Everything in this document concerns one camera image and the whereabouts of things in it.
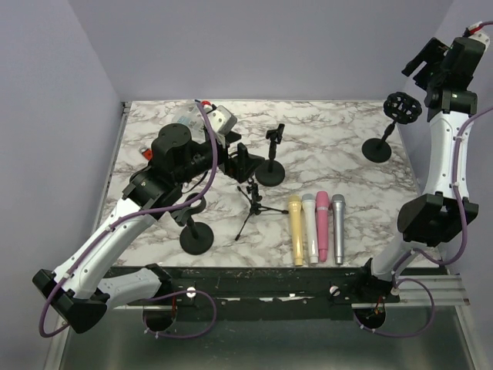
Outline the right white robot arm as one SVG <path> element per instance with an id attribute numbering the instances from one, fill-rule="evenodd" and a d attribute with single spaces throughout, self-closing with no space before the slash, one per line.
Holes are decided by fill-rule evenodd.
<path id="1" fill-rule="evenodd" d="M 401 207 L 395 238 L 365 264 L 366 276 L 354 283 L 360 300 L 370 302 L 380 296 L 382 286 L 394 285 L 418 255 L 439 266 L 453 264 L 462 255 L 468 225 L 478 215 L 478 205 L 469 200 L 466 169 L 468 138 L 481 114 L 478 96 L 468 87 L 489 45 L 489 36 L 477 25 L 450 45 L 430 39 L 402 70 L 425 91 L 424 102 L 404 92 L 390 94 L 384 102 L 384 113 L 393 124 L 411 124 L 424 109 L 428 111 L 431 155 L 422 194 Z M 426 253 L 426 248 L 447 243 L 457 235 L 463 246 L 455 256 L 443 261 Z"/>

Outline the black shock mount desk stand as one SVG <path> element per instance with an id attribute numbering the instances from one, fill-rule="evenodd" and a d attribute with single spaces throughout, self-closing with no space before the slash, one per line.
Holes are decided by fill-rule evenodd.
<path id="1" fill-rule="evenodd" d="M 383 104 L 384 115 L 392 120 L 381 138 L 366 140 L 361 151 L 373 163 L 384 163 L 391 157 L 392 150 L 387 142 L 397 124 L 407 125 L 414 123 L 422 114 L 421 104 L 405 92 L 391 93 Z"/>

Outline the black tripod shock mount stand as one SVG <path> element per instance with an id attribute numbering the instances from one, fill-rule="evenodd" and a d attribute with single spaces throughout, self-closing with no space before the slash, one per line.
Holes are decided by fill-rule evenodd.
<path id="1" fill-rule="evenodd" d="M 246 183 L 247 183 L 247 185 L 246 185 L 245 189 L 243 189 L 241 186 L 236 187 L 238 189 L 238 191 L 242 195 L 244 195 L 245 198 L 247 199 L 247 201 L 250 205 L 250 209 L 249 209 L 248 215 L 246 216 L 246 218 L 242 224 L 242 227 L 240 228 L 237 235 L 235 236 L 235 239 L 234 239 L 235 241 L 238 241 L 240 239 L 241 234 L 243 232 L 243 229 L 247 224 L 247 221 L 252 216 L 261 215 L 265 211 L 273 211 L 273 212 L 277 212 L 280 214 L 288 214 L 289 213 L 288 210 L 281 210 L 278 208 L 267 207 L 267 206 L 262 205 L 261 200 L 263 199 L 263 197 L 260 195 L 259 184 L 252 177 L 250 177 Z"/>

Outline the black clip stand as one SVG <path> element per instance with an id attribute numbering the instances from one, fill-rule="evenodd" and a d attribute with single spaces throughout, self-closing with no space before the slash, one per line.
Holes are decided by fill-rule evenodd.
<path id="1" fill-rule="evenodd" d="M 175 210 L 170 215 L 175 223 L 182 228 L 179 235 L 181 248 L 190 255 L 206 253 L 213 245 L 214 234 L 212 229 L 203 222 L 196 222 L 193 216 L 203 212 L 206 200 L 201 197 L 198 204 L 192 204 L 181 210 Z"/>

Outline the black round base stand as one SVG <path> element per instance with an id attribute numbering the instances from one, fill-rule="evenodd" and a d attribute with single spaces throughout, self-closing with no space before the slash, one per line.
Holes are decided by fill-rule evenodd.
<path id="1" fill-rule="evenodd" d="M 278 186 L 285 179 L 285 169 L 276 161 L 277 146 L 283 139 L 284 128 L 285 125 L 280 123 L 276 129 L 269 129 L 266 133 L 266 139 L 270 141 L 269 156 L 255 171 L 257 181 L 265 187 Z"/>

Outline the pink microphone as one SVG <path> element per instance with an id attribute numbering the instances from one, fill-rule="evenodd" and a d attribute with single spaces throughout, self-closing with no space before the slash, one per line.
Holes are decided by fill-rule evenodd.
<path id="1" fill-rule="evenodd" d="M 330 200 L 326 191 L 318 191 L 316 195 L 317 242 L 319 262 L 325 262 L 329 249 L 329 209 Z"/>

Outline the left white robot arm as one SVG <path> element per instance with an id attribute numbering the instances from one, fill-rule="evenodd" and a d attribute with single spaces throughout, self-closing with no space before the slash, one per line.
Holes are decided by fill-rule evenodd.
<path id="1" fill-rule="evenodd" d="M 264 158 L 250 154 L 233 134 L 236 152 L 211 136 L 193 141 L 190 129 L 179 123 L 164 126 L 152 141 L 152 158 L 134 173 L 109 216 L 97 231 L 55 270 L 39 270 L 33 284 L 67 326 L 78 334 L 93 328 L 105 313 L 120 305 L 150 300 L 163 304 L 170 285 L 159 267 L 151 264 L 118 277 L 106 273 L 123 251 L 165 213 L 183 209 L 178 201 L 183 184 L 221 170 L 237 183 L 253 175 Z"/>

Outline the beige microphone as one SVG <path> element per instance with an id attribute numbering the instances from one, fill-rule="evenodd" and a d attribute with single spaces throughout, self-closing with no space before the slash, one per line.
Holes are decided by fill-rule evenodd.
<path id="1" fill-rule="evenodd" d="M 290 231 L 293 247 L 293 263 L 295 267 L 304 265 L 303 228 L 301 220 L 301 199 L 298 195 L 288 197 L 290 215 Z"/>

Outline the white grey-head microphone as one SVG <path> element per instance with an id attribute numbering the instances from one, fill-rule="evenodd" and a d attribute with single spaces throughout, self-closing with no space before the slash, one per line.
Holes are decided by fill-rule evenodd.
<path id="1" fill-rule="evenodd" d="M 307 233 L 309 263 L 317 264 L 319 261 L 319 250 L 317 243 L 316 201 L 313 194 L 306 193 L 302 196 L 302 208 Z"/>

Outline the grey slim microphone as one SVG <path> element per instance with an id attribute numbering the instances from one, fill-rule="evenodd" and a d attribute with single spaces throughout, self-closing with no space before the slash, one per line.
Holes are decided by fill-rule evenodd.
<path id="1" fill-rule="evenodd" d="M 331 206 L 334 225 L 334 260 L 337 265 L 342 265 L 344 263 L 344 196 L 342 194 L 334 194 Z"/>

